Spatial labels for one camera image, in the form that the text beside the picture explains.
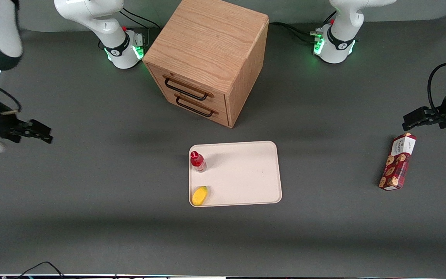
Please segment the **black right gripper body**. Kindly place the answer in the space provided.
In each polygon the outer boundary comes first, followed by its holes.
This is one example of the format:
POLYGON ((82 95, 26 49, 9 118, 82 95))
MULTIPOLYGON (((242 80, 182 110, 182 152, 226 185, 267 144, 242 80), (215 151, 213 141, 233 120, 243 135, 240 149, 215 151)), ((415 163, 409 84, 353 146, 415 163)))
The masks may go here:
POLYGON ((4 138, 14 143, 20 143, 22 137, 28 136, 23 124, 24 122, 18 120, 15 114, 0 114, 0 138, 4 138))

